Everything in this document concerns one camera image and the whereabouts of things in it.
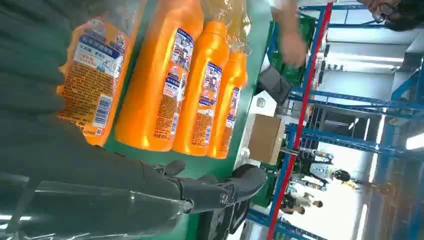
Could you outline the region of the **person's left hand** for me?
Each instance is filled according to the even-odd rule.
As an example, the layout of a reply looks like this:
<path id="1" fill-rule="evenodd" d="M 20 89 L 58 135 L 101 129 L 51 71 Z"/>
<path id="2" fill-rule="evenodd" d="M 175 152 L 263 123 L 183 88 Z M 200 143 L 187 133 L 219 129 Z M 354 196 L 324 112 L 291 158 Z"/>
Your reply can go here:
<path id="1" fill-rule="evenodd" d="M 286 64 L 299 68 L 305 63 L 308 49 L 298 32 L 283 32 L 280 48 L 282 59 Z"/>

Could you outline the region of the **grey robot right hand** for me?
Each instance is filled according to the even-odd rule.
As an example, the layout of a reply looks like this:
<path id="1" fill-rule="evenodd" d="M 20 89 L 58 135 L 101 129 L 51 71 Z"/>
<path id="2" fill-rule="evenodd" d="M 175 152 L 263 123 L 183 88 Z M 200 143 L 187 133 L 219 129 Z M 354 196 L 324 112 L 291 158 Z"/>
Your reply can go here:
<path id="1" fill-rule="evenodd" d="M 3 240 L 136 239 L 168 232 L 183 215 L 250 199 L 267 175 L 245 164 L 223 181 L 160 172 L 86 142 L 51 115 L 0 113 Z"/>

